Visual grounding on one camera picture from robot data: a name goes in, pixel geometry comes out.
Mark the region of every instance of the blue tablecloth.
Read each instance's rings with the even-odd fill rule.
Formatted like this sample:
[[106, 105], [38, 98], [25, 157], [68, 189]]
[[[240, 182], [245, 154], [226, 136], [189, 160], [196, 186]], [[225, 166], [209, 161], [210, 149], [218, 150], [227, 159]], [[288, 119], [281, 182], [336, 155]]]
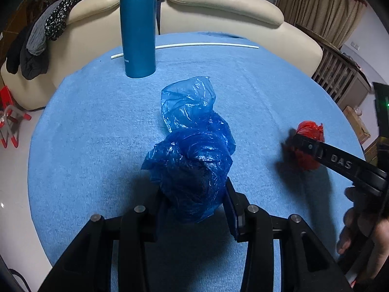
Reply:
[[[221, 33], [169, 34], [156, 41], [254, 44]], [[350, 181], [323, 166], [301, 173], [283, 161], [281, 149], [289, 129], [312, 120], [324, 124], [327, 143], [363, 158], [348, 121], [319, 85], [262, 47], [157, 50], [157, 71], [144, 79], [127, 78], [123, 58], [110, 59], [121, 51], [113, 49], [66, 77], [32, 137], [31, 216], [52, 264], [93, 213], [121, 215], [156, 190], [140, 169], [146, 153], [168, 133], [161, 90], [199, 75], [210, 77], [214, 110], [228, 121], [237, 143], [229, 173], [235, 189], [270, 214], [300, 214], [336, 256], [342, 218], [351, 206], [343, 195]], [[146, 246], [151, 290], [238, 291], [246, 247], [229, 234], [222, 208], [195, 225], [169, 216], [159, 242]]]

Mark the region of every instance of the screw head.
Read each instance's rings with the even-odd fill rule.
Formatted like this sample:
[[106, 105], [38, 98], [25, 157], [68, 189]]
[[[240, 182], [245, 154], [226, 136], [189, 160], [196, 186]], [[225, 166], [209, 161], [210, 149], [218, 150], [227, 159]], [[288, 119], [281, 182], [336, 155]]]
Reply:
[[146, 208], [143, 205], [135, 206], [134, 211], [136, 213], [143, 213], [146, 210]]
[[295, 223], [299, 223], [299, 222], [301, 222], [302, 218], [301, 218], [301, 216], [298, 215], [298, 214], [292, 214], [292, 215], [291, 215], [291, 220], [292, 220], [293, 222], [295, 222]]
[[252, 204], [252, 205], [247, 206], [247, 210], [248, 210], [250, 213], [256, 213], [256, 212], [259, 211], [259, 207]]
[[101, 215], [100, 214], [93, 214], [91, 216], [91, 221], [92, 222], [97, 222], [97, 221], [100, 221], [100, 218], [101, 218]]

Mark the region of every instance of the sofa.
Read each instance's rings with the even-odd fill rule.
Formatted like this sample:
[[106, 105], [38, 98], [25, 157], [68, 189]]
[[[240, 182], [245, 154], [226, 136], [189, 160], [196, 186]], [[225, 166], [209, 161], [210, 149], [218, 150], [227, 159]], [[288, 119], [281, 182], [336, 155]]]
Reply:
[[[83, 0], [70, 12], [65, 32], [48, 42], [49, 69], [28, 81], [19, 69], [1, 76], [14, 99], [34, 110], [49, 102], [64, 77], [121, 45], [119, 0]], [[279, 8], [266, 0], [165, 0], [156, 34], [222, 31], [246, 37], [278, 55], [308, 76], [322, 50], [308, 35], [286, 23]]]

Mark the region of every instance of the white floor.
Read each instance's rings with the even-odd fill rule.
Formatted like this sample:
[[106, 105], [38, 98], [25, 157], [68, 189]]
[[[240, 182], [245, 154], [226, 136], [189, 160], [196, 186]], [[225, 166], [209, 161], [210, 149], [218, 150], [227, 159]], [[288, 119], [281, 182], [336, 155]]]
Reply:
[[42, 111], [29, 114], [31, 121], [23, 119], [20, 124], [19, 147], [14, 148], [10, 139], [6, 149], [0, 144], [0, 255], [36, 292], [51, 265], [36, 234], [28, 202], [28, 153]]

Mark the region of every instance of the red plastic bag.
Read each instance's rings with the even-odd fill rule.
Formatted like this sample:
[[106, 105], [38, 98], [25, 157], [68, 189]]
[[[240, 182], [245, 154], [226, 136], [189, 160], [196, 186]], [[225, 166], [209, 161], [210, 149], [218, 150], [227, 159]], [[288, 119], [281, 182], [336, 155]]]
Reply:
[[[318, 126], [315, 122], [303, 121], [298, 125], [296, 133], [324, 142], [323, 124]], [[301, 150], [296, 149], [294, 153], [296, 154], [297, 164], [303, 170], [316, 170], [320, 167], [320, 164], [312, 156], [303, 153]]]

